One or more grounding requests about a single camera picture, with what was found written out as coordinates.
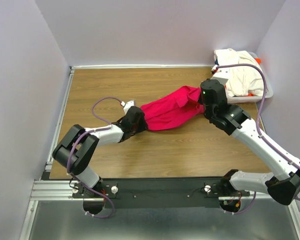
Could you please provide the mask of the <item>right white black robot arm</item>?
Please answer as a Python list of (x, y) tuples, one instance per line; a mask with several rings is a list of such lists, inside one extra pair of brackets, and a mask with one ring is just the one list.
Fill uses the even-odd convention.
[(200, 98), (205, 118), (246, 145), (270, 169), (269, 173), (232, 169), (222, 177), (220, 191), (226, 196), (237, 191), (254, 191), (269, 194), (281, 205), (290, 205), (300, 192), (300, 159), (271, 139), (244, 109), (229, 104), (225, 88), (218, 80), (203, 81)]

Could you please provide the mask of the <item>pink t shirt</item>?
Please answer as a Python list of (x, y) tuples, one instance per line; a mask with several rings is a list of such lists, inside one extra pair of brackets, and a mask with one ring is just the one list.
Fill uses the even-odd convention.
[(150, 131), (164, 131), (177, 128), (204, 112), (199, 103), (201, 89), (184, 85), (176, 91), (142, 105), (145, 121)]

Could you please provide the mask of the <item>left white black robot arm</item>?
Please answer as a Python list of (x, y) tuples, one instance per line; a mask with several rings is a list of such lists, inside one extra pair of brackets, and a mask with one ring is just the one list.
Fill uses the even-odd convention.
[(91, 198), (101, 191), (101, 177), (89, 167), (97, 147), (117, 144), (148, 129), (145, 113), (131, 106), (125, 115), (105, 127), (84, 128), (73, 125), (52, 152), (55, 161), (66, 172), (84, 184), (83, 191)]

